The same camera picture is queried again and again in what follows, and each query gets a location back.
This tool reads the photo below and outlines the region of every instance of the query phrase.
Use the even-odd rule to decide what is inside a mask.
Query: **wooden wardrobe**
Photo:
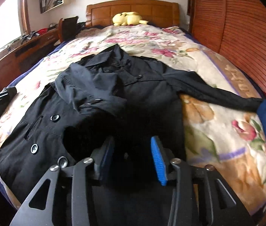
[[[191,0],[190,31],[266,93],[266,7],[260,0]]]

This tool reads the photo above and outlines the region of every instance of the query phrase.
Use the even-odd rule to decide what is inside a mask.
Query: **red object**
[[[47,31],[48,31],[48,28],[44,28],[44,29],[38,30],[37,32],[38,32],[40,35],[43,35],[43,34],[45,34]]]

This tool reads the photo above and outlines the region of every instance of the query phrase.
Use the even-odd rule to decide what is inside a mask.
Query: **wooden desk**
[[[53,29],[10,51],[0,59],[0,91],[31,67],[30,57],[41,59],[54,49],[58,30]]]

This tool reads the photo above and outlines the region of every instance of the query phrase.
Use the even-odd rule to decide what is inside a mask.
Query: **yellow plush toy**
[[[148,21],[142,20],[141,16],[137,12],[124,12],[116,14],[112,22],[115,26],[120,25],[138,25],[144,24],[146,25]]]

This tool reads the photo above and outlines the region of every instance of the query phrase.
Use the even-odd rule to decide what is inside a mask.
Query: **jacket sleeve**
[[[194,71],[176,70],[167,67],[163,72],[163,76],[176,91],[227,108],[256,112],[263,101],[261,98],[242,98],[232,92],[213,88],[206,84]]]

